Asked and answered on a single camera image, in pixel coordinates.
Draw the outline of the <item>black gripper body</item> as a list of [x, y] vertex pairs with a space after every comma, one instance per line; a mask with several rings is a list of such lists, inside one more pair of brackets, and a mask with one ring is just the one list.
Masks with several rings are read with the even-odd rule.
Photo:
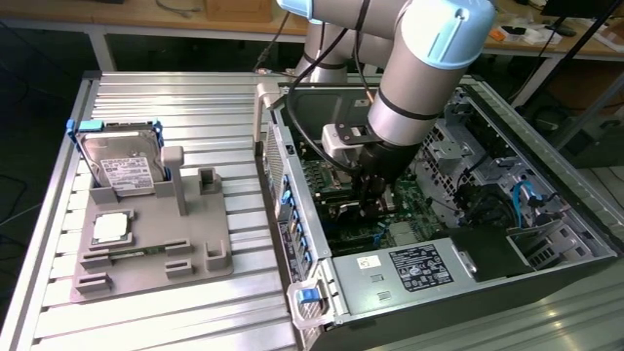
[[361, 173], [370, 178], [378, 176], [388, 184], [392, 184], [410, 165], [418, 144], [396, 146], [390, 143], [364, 144], [358, 156]]

